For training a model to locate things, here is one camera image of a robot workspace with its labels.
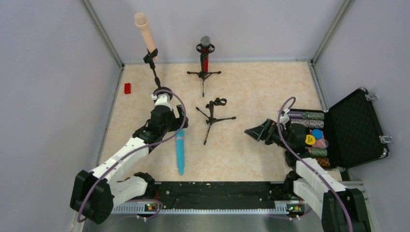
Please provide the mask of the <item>blue microphone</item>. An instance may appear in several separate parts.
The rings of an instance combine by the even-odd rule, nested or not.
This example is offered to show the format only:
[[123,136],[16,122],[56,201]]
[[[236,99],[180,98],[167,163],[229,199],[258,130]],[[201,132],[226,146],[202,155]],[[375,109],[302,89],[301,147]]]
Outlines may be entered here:
[[185,168],[185,149],[184,149],[184,130],[176,135],[176,166],[178,173],[184,175]]

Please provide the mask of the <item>black tripod mic stand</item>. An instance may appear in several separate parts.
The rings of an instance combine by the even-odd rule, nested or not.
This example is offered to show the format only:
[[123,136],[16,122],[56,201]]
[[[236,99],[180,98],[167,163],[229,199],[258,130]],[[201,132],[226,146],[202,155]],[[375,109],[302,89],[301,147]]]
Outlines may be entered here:
[[204,139],[204,143],[203,143],[204,145],[206,145],[206,143],[207,143],[210,128],[213,124],[215,124],[217,122],[225,121],[225,120],[235,120],[236,119],[235,116],[226,117],[226,118],[219,118],[219,119],[214,117],[214,108],[215,108],[215,106],[225,106],[226,104],[227,104],[227,99],[225,99],[225,98],[215,98],[215,100],[209,101],[209,103],[205,106],[206,109],[209,110],[209,113],[210,113],[209,116],[206,113],[204,113],[199,107],[195,107],[195,109],[197,111],[199,111],[201,114],[203,114],[207,118],[207,120],[205,122],[208,125],[208,129],[207,129],[206,136],[205,136],[205,139]]

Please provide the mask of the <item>round base mic stand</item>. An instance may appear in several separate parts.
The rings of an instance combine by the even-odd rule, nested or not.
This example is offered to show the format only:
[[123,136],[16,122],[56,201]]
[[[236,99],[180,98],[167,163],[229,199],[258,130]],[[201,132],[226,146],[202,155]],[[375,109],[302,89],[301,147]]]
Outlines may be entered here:
[[153,92],[154,95],[158,95],[160,93],[165,93],[165,91],[171,92],[170,88],[163,87],[161,85],[161,81],[160,81],[159,77],[157,76],[156,66],[155,66],[155,62],[154,62],[154,58],[156,58],[157,55],[158,55],[158,49],[155,48],[152,52],[149,52],[149,50],[147,50],[147,54],[143,58],[144,62],[146,64],[149,64],[150,69],[152,70],[152,72],[154,74],[154,81],[155,81],[155,85],[157,86],[157,88]]

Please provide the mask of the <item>shock mount tripod stand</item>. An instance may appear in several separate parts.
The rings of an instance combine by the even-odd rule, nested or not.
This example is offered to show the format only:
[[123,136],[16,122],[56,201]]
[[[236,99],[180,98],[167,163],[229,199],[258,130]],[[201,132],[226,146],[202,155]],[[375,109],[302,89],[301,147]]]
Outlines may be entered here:
[[215,46],[211,43],[200,43],[196,46],[197,52],[200,53],[201,70],[199,72],[187,71],[187,74],[196,74],[202,80],[202,97],[205,96],[205,80],[213,74],[221,74],[221,71],[209,72],[208,62],[209,54],[215,51]]

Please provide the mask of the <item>red glitter microphone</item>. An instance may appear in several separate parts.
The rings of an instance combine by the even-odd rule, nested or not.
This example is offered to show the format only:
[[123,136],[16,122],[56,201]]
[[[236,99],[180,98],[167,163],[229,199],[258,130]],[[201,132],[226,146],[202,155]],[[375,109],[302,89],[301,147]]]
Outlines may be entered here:
[[208,72],[208,52],[210,45],[210,38],[203,36],[200,40],[201,45],[201,71]]

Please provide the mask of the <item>beige microphone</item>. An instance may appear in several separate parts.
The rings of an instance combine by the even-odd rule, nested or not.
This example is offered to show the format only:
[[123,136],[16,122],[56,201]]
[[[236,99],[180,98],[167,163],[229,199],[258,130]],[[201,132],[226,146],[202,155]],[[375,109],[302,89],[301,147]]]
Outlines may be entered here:
[[134,22],[135,25],[139,28],[143,40],[147,46],[147,50],[150,53],[153,53],[154,50],[157,48],[149,27],[149,20],[145,13],[138,12],[134,15]]

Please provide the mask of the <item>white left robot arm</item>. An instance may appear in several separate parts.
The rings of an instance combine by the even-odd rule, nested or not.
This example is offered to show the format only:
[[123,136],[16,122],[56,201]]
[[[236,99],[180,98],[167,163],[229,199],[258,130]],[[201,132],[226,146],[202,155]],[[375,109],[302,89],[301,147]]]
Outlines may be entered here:
[[188,127],[184,104],[177,105],[179,117],[168,105],[156,105],[151,118],[137,129],[127,143],[103,164],[90,171],[81,170],[74,179],[70,208],[78,212],[78,222],[89,219],[103,223],[117,206],[146,193],[153,179],[146,173],[136,173],[121,180],[140,159],[166,142],[168,132],[177,134]]

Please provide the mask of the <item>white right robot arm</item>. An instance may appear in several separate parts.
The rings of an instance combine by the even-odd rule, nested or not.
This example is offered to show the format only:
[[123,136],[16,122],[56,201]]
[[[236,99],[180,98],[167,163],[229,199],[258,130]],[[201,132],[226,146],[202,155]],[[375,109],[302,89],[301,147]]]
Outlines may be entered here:
[[336,181],[318,163],[307,149],[309,134],[304,125],[290,122],[283,125],[267,119],[244,133],[255,141],[285,149],[285,159],[292,171],[287,174],[284,184],[290,194],[308,203],[320,218],[323,231],[371,231],[362,192]]

